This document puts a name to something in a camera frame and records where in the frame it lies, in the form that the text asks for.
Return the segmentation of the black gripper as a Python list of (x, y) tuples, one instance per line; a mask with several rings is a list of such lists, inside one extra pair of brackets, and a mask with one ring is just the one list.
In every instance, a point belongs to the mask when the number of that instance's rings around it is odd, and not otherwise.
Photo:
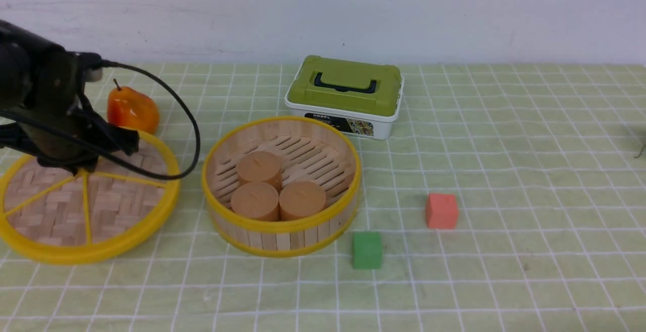
[(23, 99), (15, 107), (17, 122), (1, 125), (1, 148), (34, 156), (43, 167), (61, 169), (94, 169), (98, 162), (95, 153), (65, 136), (110, 153), (138, 152), (138, 132), (104, 120), (85, 95), (87, 82), (103, 77), (98, 54), (17, 49), (15, 60)]

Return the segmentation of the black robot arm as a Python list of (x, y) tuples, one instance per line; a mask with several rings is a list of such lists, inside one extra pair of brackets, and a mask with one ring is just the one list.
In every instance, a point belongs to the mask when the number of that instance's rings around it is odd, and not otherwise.
[(139, 149), (136, 130), (109, 124), (90, 104), (85, 84), (108, 65), (99, 54), (74, 52), (27, 29), (1, 24), (2, 148), (46, 168), (92, 172), (100, 157)]

